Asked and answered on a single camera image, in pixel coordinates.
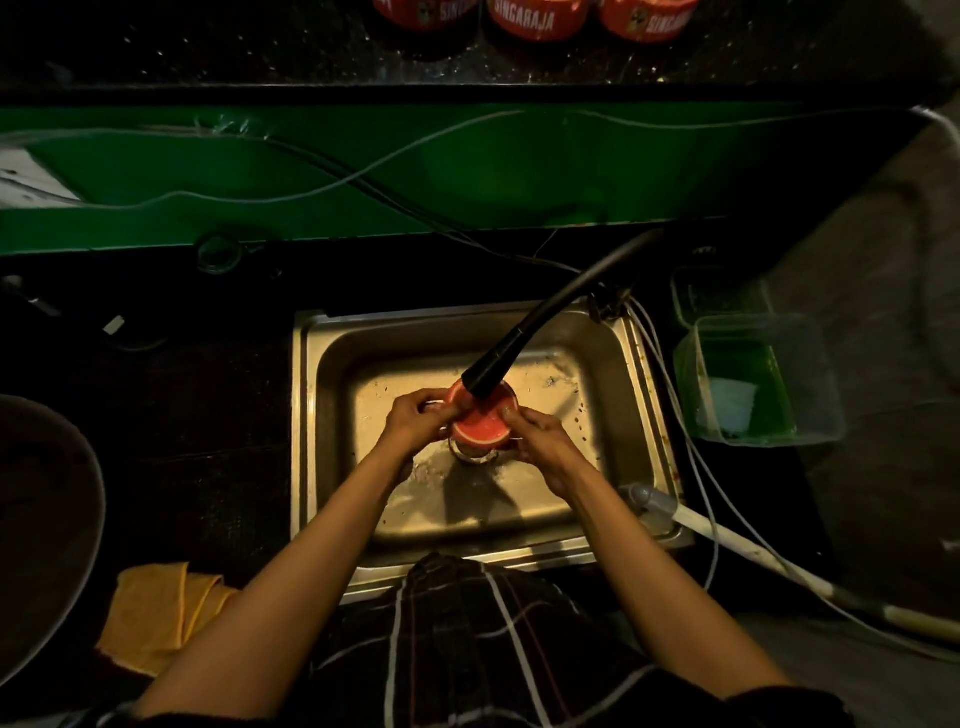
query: green panel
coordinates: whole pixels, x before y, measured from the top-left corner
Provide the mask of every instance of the green panel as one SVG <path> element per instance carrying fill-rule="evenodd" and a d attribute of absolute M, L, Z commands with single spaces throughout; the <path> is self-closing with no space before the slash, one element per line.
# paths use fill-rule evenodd
<path fill-rule="evenodd" d="M 749 212 L 771 179 L 788 176 L 787 165 L 817 164 L 856 135 L 843 115 L 664 130 L 577 113 L 696 125 L 800 110 L 775 103 L 0 109 L 0 134 L 220 129 L 215 138 L 90 132 L 33 141 L 28 148 L 92 204 L 137 205 L 172 190 L 256 200 L 332 181 L 302 158 L 265 143 L 265 137 L 361 169 L 431 134 L 511 110 L 518 113 L 413 146 L 376 167 L 368 179 L 467 230 L 696 219 Z M 833 147 L 811 151 L 813 126 L 832 130 Z M 253 241 L 427 227 L 353 187 L 339 186 L 267 205 L 175 197 L 136 209 L 4 210 L 0 253 L 182 245 L 215 230 Z"/>

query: stainless steel sink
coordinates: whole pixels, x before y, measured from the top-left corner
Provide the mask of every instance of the stainless steel sink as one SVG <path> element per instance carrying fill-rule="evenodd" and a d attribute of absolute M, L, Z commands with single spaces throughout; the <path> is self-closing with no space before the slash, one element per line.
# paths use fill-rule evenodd
<path fill-rule="evenodd" d="M 298 315 L 291 535 L 370 452 L 395 397 L 448 387 L 532 307 Z M 611 483 L 653 483 L 681 497 L 649 365 L 633 322 L 596 324 L 576 303 L 537 333 L 506 378 L 522 404 L 559 417 Z M 672 522 L 641 518 L 668 547 L 692 543 Z M 344 601 L 383 593 L 432 550 L 523 570 L 594 560 L 539 471 L 509 453 L 465 463 L 446 442 L 425 449 L 394 491 Z"/>

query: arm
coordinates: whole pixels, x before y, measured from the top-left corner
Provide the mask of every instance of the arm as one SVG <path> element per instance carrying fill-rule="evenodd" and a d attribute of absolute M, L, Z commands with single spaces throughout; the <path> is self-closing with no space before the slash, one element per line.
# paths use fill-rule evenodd
<path fill-rule="evenodd" d="M 445 390 L 400 397 L 372 452 L 324 509 L 178 655 L 133 714 L 274 716 L 347 588 L 394 486 L 458 405 L 421 412 Z"/>
<path fill-rule="evenodd" d="M 520 457 L 577 515 L 644 646 L 659 665 L 720 698 L 790 681 L 647 532 L 554 417 L 523 408 L 503 418 Z"/>

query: hand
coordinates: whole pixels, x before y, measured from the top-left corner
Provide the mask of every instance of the hand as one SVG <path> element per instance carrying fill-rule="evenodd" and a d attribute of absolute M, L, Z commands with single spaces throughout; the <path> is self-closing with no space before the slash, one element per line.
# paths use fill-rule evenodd
<path fill-rule="evenodd" d="M 445 439 L 446 426 L 468 412 L 468 408 L 459 402 L 443 404 L 445 394 L 445 389 L 419 389 L 397 397 L 375 449 L 397 458 L 406 466 L 427 445 Z"/>
<path fill-rule="evenodd" d="M 504 408 L 500 417 L 523 438 L 516 443 L 520 460 L 537 466 L 553 494 L 567 500 L 570 481 L 583 467 L 592 466 L 566 434 L 560 420 L 530 407 L 520 407 L 518 413 Z"/>

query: printed label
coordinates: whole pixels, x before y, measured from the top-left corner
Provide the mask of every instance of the printed label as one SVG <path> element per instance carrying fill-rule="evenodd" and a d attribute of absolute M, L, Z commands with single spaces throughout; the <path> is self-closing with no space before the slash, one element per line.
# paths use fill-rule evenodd
<path fill-rule="evenodd" d="M 440 5 L 440 19 L 446 23 L 466 15 L 480 0 L 447 0 Z"/>
<path fill-rule="evenodd" d="M 537 31 L 538 33 L 550 32 L 553 30 L 553 11 L 532 11 L 529 8 L 522 8 L 509 0 L 496 0 L 493 9 L 500 17 L 509 23 L 528 31 Z"/>
<path fill-rule="evenodd" d="M 654 15 L 647 25 L 647 33 L 662 36 L 679 31 L 693 15 L 693 11 L 681 12 L 679 15 Z"/>

